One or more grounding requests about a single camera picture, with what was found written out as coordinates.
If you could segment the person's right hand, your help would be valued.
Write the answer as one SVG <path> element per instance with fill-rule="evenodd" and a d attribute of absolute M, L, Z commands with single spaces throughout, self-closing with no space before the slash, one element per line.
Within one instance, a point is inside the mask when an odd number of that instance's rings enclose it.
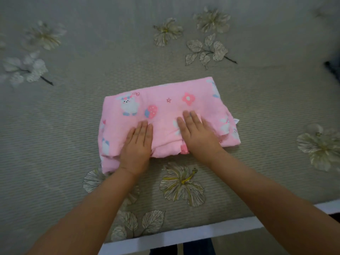
<path fill-rule="evenodd" d="M 202 164 L 209 167 L 216 156 L 223 152 L 218 137 L 203 118 L 199 118 L 195 111 L 190 111 L 196 125 L 196 131 L 190 133 L 185 125 L 184 117 L 177 118 L 181 136 L 188 151 Z"/>

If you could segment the person's left hand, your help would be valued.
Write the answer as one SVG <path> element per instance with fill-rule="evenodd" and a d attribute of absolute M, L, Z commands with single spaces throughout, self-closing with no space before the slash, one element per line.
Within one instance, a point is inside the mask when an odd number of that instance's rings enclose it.
<path fill-rule="evenodd" d="M 148 123 L 144 146 L 137 144 L 137 127 L 134 129 L 134 135 L 131 142 L 124 146 L 120 154 L 119 169 L 130 173 L 138 179 L 149 166 L 152 154 L 153 125 Z"/>

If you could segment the pink cartoon-print blanket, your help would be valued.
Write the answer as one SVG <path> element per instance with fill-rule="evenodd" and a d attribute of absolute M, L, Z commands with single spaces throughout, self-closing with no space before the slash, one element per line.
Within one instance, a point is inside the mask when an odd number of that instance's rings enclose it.
<path fill-rule="evenodd" d="M 239 120 L 223 104 L 212 77 L 142 88 L 104 98 L 98 134 L 102 172 L 118 169 L 129 130 L 144 120 L 153 125 L 152 157 L 188 154 L 177 124 L 185 110 L 203 116 L 222 147 L 240 145 Z"/>

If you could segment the person's left forearm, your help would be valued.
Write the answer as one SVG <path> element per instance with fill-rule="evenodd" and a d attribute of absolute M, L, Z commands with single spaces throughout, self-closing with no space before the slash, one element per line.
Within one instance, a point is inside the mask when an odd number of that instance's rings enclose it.
<path fill-rule="evenodd" d="M 26 255 L 98 255 L 119 208 L 146 168 L 119 168 L 42 235 Z"/>

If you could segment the person's right forearm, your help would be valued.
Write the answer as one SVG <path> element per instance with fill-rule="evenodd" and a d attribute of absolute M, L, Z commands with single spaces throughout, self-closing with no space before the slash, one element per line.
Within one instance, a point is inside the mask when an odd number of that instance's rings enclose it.
<path fill-rule="evenodd" d="M 220 149 L 198 159 L 227 184 L 290 255 L 340 255 L 340 223 Z"/>

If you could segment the beige floral bed mat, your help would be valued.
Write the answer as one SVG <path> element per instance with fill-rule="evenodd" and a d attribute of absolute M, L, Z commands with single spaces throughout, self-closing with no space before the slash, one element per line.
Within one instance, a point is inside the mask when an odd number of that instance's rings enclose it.
<path fill-rule="evenodd" d="M 340 198 L 296 139 L 340 129 L 340 0 L 0 0 L 0 250 L 22 253 L 94 187 L 105 96 L 214 78 L 228 149 L 296 195 Z"/>

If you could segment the white mattress edge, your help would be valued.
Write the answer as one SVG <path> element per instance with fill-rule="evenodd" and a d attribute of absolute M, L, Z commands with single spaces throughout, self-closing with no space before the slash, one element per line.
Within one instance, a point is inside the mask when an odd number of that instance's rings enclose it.
<path fill-rule="evenodd" d="M 125 255 L 152 248 L 241 233 L 264 227 L 256 216 L 251 216 L 250 212 L 246 212 L 246 214 L 248 216 L 234 217 L 203 226 L 165 231 L 154 235 L 106 243 L 103 244 L 98 255 Z"/>

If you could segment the person's blue jeans legs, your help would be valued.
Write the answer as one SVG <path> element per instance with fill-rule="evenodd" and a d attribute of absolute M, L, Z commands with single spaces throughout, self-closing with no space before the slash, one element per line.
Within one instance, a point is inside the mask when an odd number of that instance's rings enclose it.
<path fill-rule="evenodd" d="M 211 238 L 183 243 L 184 255 L 216 255 Z M 178 255 L 177 245 L 151 249 L 149 255 Z"/>

